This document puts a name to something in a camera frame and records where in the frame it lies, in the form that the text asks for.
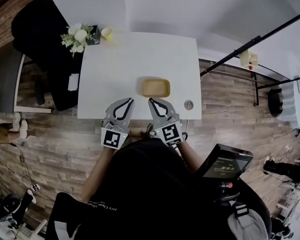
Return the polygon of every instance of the white flower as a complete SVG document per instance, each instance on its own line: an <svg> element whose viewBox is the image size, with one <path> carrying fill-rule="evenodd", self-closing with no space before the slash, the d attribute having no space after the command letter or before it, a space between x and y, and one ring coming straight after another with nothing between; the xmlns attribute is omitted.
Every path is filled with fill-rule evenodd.
<svg viewBox="0 0 300 240"><path fill-rule="evenodd" d="M83 47L85 47L85 46L87 45L86 40L83 40L83 41L81 41L80 43L81 43L81 45L82 45Z"/></svg>
<svg viewBox="0 0 300 240"><path fill-rule="evenodd" d="M74 34L74 38L76 40L78 40L79 42L84 40L87 36L87 31L83 30L83 29L79 29L75 34Z"/></svg>
<svg viewBox="0 0 300 240"><path fill-rule="evenodd" d="M77 47L76 46L72 46L70 52L76 53L77 52Z"/></svg>
<svg viewBox="0 0 300 240"><path fill-rule="evenodd" d="M64 42L65 47L68 47L72 44L73 44L73 42L71 40L68 40L68 41Z"/></svg>
<svg viewBox="0 0 300 240"><path fill-rule="evenodd" d="M71 25L69 27L68 33L70 35L75 35L78 32L78 30L80 30L81 26L82 26L81 23L76 23L76 24Z"/></svg>
<svg viewBox="0 0 300 240"><path fill-rule="evenodd" d="M84 47L82 45L79 45L77 48L76 48L76 52L77 53L82 53L84 51Z"/></svg>

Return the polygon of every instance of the display screen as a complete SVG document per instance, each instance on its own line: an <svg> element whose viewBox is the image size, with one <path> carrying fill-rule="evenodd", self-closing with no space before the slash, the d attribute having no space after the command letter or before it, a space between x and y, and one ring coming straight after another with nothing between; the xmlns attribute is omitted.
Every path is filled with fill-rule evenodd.
<svg viewBox="0 0 300 240"><path fill-rule="evenodd" d="M218 157L209 170L203 175L205 178L215 179L233 179L249 163L246 160L240 160L229 157Z"/></svg>

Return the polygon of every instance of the sneaker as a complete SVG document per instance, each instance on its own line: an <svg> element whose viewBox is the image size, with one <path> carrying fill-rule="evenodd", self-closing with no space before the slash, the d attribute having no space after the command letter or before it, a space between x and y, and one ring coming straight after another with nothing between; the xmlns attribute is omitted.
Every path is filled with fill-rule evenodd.
<svg viewBox="0 0 300 240"><path fill-rule="evenodd" d="M36 204L36 203L37 203L37 199L35 198L34 193L33 193L30 189L28 189L26 192L27 192L30 196L32 196L31 202L34 203L34 204Z"/></svg>
<svg viewBox="0 0 300 240"><path fill-rule="evenodd" d="M264 158L264 162L263 162L263 164L265 165L266 164L266 162L267 161L269 161L270 160L270 157L267 155L265 158Z"/></svg>
<svg viewBox="0 0 300 240"><path fill-rule="evenodd" d="M22 138L22 139L27 138L27 130L28 130L28 123L26 120L22 120L20 129L19 129L20 138Z"/></svg>
<svg viewBox="0 0 300 240"><path fill-rule="evenodd" d="M14 113L14 117L13 117L13 128L10 131L13 132L18 132L19 128L20 128L20 120L21 120L21 115L19 112Z"/></svg>

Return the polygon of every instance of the yellow cup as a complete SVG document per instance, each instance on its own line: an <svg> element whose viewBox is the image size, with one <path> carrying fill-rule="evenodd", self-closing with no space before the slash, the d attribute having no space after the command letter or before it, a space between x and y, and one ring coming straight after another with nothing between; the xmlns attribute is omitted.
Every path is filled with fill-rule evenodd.
<svg viewBox="0 0 300 240"><path fill-rule="evenodd" d="M105 27L101 31L101 35L105 40L111 40L112 39L112 29L110 27Z"/></svg>

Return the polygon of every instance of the flower pot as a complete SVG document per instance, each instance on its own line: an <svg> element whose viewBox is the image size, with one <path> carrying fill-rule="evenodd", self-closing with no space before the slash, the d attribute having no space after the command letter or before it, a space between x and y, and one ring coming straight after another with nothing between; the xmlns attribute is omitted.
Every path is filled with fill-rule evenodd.
<svg viewBox="0 0 300 240"><path fill-rule="evenodd" d="M93 29L91 30L91 35L92 35L93 39L87 39L86 40L86 44L88 46L93 46L93 45L100 44L101 32L98 28L98 25L93 25L92 27L93 27Z"/></svg>

